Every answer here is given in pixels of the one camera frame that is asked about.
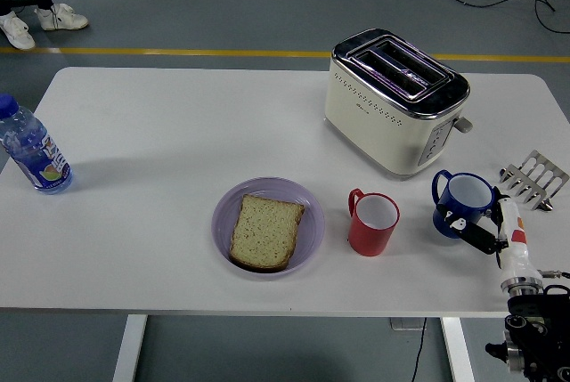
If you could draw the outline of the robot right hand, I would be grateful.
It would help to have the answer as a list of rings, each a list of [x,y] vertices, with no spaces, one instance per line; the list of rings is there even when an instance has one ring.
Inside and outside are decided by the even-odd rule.
[[[470,222],[444,204],[438,204],[436,212],[443,217],[444,226],[459,239],[487,255],[496,256],[504,293],[512,297],[537,295],[543,288],[542,275],[530,262],[525,227],[517,204],[497,188],[493,192],[490,215],[497,226],[496,234]]]

